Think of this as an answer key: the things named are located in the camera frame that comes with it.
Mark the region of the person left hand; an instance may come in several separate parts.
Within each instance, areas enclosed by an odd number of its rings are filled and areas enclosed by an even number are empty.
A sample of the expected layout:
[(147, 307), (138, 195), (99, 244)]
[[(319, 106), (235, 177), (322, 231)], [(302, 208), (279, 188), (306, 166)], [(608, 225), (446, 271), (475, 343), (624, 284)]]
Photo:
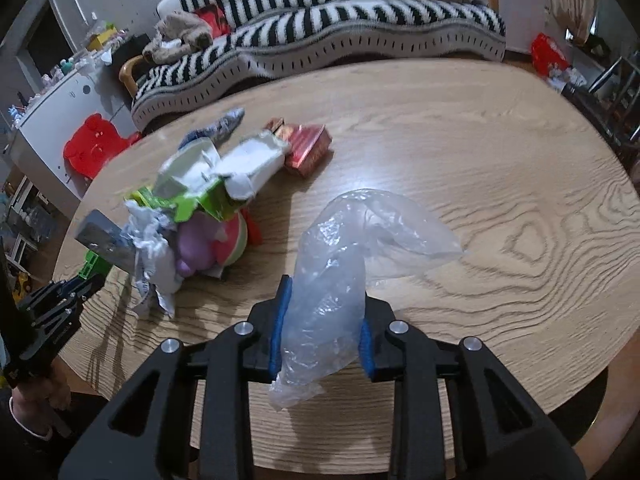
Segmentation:
[(70, 386), (64, 374), (64, 362), (58, 356), (43, 378), (12, 389), (9, 403), (14, 420), (35, 437), (47, 439), (52, 434), (51, 410), (70, 407)]

